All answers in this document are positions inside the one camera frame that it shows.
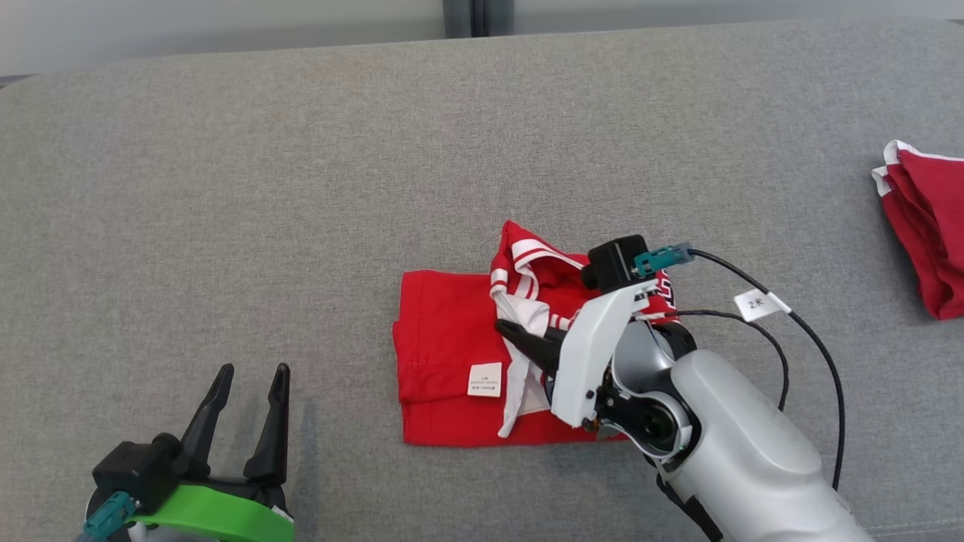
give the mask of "white tag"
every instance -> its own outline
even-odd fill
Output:
[[[502,395],[502,364],[482,364],[469,370],[469,395],[499,397]]]
[[[774,297],[768,296],[756,288],[739,294],[733,298],[733,300],[736,301],[736,306],[739,307],[739,314],[743,316],[743,319],[747,322],[752,322],[757,318],[763,318],[768,314],[783,310],[783,307],[777,303]]]

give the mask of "white stripe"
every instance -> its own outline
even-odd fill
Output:
[[[490,278],[492,279],[493,283],[497,283],[498,281],[505,281],[508,284],[509,272],[506,271],[505,269],[493,269],[492,275],[490,275]]]
[[[499,286],[493,286],[492,290],[497,288],[499,288]],[[492,295],[493,301],[495,301],[495,313],[498,314],[500,318],[505,318],[507,320],[519,323],[519,317],[516,315],[516,310],[512,307],[512,304],[509,303],[509,294],[505,292],[505,288],[503,288],[501,291],[490,290],[489,293]]]
[[[561,259],[565,261],[566,263],[572,265],[576,269],[582,269],[582,265],[579,264],[579,262],[573,261],[567,257],[559,256],[559,253],[550,252],[550,251],[534,252],[534,253],[530,253],[528,256],[522,259],[517,259],[516,269],[519,269],[519,267],[522,265],[528,265],[529,263],[532,262],[533,259],[539,259],[540,257],[554,257],[556,259]]]
[[[540,253],[540,254],[542,254],[542,256],[557,257],[557,258],[565,261],[566,263],[569,263],[570,265],[572,265],[572,266],[575,267],[576,269],[582,269],[582,264],[581,264],[581,263],[579,263],[579,262],[577,262],[577,261],[575,261],[575,260],[573,260],[573,259],[571,259],[571,258],[569,258],[569,257],[563,256],[562,254],[560,254],[559,252],[557,252],[556,250],[554,250],[553,248],[551,248],[551,247],[550,247],[549,245],[547,245],[546,243],[543,243],[542,241],[539,241],[539,240],[536,240],[536,239],[521,239],[521,240],[519,240],[519,241],[516,241],[515,243],[512,243],[512,259],[516,261],[516,266],[518,267],[519,264],[520,264],[520,262],[519,262],[519,256],[521,256],[521,255],[523,255],[523,254],[525,254],[525,253],[527,253],[527,252],[529,252],[529,251],[534,251],[534,250],[536,250],[536,249],[542,249],[543,251],[545,251],[545,253],[547,253],[547,254]],[[530,261],[530,258],[529,258],[529,257],[525,257],[525,261]]]
[[[906,143],[900,141],[899,139],[894,139],[894,141],[888,143],[887,147],[884,148],[884,161],[886,161],[888,165],[900,163],[899,160],[897,160],[898,150],[908,150],[914,154],[917,154],[922,158],[936,158],[938,160],[948,160],[950,162],[964,162],[964,158],[954,158],[953,156],[944,156],[941,154],[927,154],[926,152],[920,152],[919,150],[914,149],[913,147],[911,147],[910,145],[907,145]]]
[[[537,299],[539,297],[539,279],[536,278],[536,274],[532,272],[532,268],[529,266],[525,266],[520,271],[532,278],[532,288],[529,289],[528,299]]]
[[[512,295],[515,295],[518,297],[527,297],[529,293],[529,289],[531,289],[530,288],[531,286],[532,286],[532,277],[523,274],[522,277],[519,278],[519,284],[516,286],[516,293]]]
[[[870,176],[873,177],[873,182],[875,182],[877,185],[877,196],[883,198],[884,196],[890,194],[891,190],[893,190],[893,188],[891,188],[891,184],[887,182],[887,179],[885,178],[887,176],[887,166],[873,170],[870,172]]]
[[[512,361],[505,369],[505,404],[502,406],[502,426],[496,433],[500,438],[507,439],[512,433],[512,427],[519,417],[522,407],[522,396],[525,394],[525,377],[529,373],[532,362],[516,348],[516,345],[503,338],[505,348],[509,351]]]
[[[660,318],[665,318],[666,312],[653,312],[652,314],[646,314],[644,312],[638,312],[635,315],[635,319],[640,322],[645,322],[649,320],[659,320]]]

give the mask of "white trim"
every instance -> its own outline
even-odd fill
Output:
[[[532,289],[532,277],[525,273],[519,277],[519,283],[516,285],[516,291],[512,295],[516,297],[524,297],[528,299],[529,291]]]
[[[509,284],[509,271],[507,269],[493,269],[489,278],[493,283],[504,281],[506,284]]]
[[[926,152],[920,152],[914,149],[910,145],[900,141],[900,139],[894,139],[887,144],[884,148],[884,160],[888,165],[898,164],[897,151],[898,150],[908,150],[921,158],[935,158],[937,160],[948,160],[949,162],[964,162],[964,158],[955,158],[953,156],[944,156],[943,154],[928,154]]]
[[[891,188],[891,184],[887,181],[887,166],[882,166],[873,170],[870,172],[870,176],[873,177],[873,182],[877,185],[877,196],[883,198],[894,190]]]
[[[567,257],[561,257],[561,256],[559,256],[559,253],[550,252],[550,251],[540,251],[540,252],[529,253],[529,254],[526,255],[524,258],[522,258],[522,259],[517,259],[517,260],[516,260],[516,269],[519,269],[521,266],[526,266],[526,267],[527,267],[528,264],[529,264],[529,262],[531,262],[533,259],[539,259],[540,257],[554,257],[554,258],[556,258],[556,259],[561,259],[561,260],[565,261],[566,263],[572,265],[572,266],[573,266],[574,268],[576,268],[576,269],[582,269],[582,266],[579,265],[578,263],[576,263],[575,261],[572,261],[571,259],[569,259],[569,258],[567,258]]]
[[[519,323],[519,317],[516,315],[516,309],[509,301],[509,294],[506,293],[505,289],[503,288],[501,291],[490,293],[492,293],[492,300],[495,301],[495,309],[498,317],[504,317],[507,320]]]
[[[570,257],[563,256],[562,254],[560,254],[558,251],[556,251],[546,243],[543,243],[538,239],[531,239],[531,238],[520,239],[515,243],[512,243],[512,260],[516,262],[516,266],[518,267],[521,263],[526,263],[532,260],[532,258],[529,256],[526,256],[524,260],[519,260],[519,256],[524,255],[527,252],[534,251],[536,249],[542,249],[543,252],[547,253],[547,254],[543,254],[543,252],[538,253],[542,256],[557,257],[565,261],[566,263],[572,265],[576,269],[582,269],[581,263],[575,261],[574,259],[571,259]]]
[[[546,390],[539,384],[542,374],[536,376],[532,369],[539,370],[533,364],[529,364],[529,376],[525,378],[525,392],[522,393],[522,406],[519,407],[519,416],[532,414],[534,412],[544,412],[551,407],[546,399]]]
[[[651,314],[646,314],[644,312],[638,312],[633,316],[637,321],[646,322],[650,320],[659,320],[666,317],[666,312],[653,312]]]
[[[539,297],[539,278],[536,277],[532,267],[528,264],[517,264],[515,267],[516,272],[522,275],[520,287],[516,289],[516,295],[524,297],[525,299],[536,299]],[[522,288],[523,281],[525,281],[525,289]]]

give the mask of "gray sofa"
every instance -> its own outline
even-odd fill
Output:
[[[199,55],[0,91],[2,537],[70,540],[90,469],[180,434],[237,367],[211,454],[240,473],[291,365],[298,540],[702,540],[625,443],[401,442],[406,270],[487,272],[503,220],[586,249],[690,241],[835,353],[842,494],[882,541],[964,538],[964,321],[933,321],[870,169],[964,154],[964,28],[783,22]],[[683,308],[746,288],[673,273]],[[765,393],[752,330],[686,321]],[[831,379],[784,317],[788,414],[828,476]]]

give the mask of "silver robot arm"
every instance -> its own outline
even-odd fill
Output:
[[[640,248],[641,237],[623,238],[594,249],[608,252],[602,259],[590,252],[597,276],[583,279],[602,295],[561,343],[496,326],[546,373],[552,413],[573,427],[626,434],[656,466],[659,488],[711,541],[870,542],[823,478],[814,446],[746,377],[681,338],[682,326],[640,321],[656,290],[626,265]]]

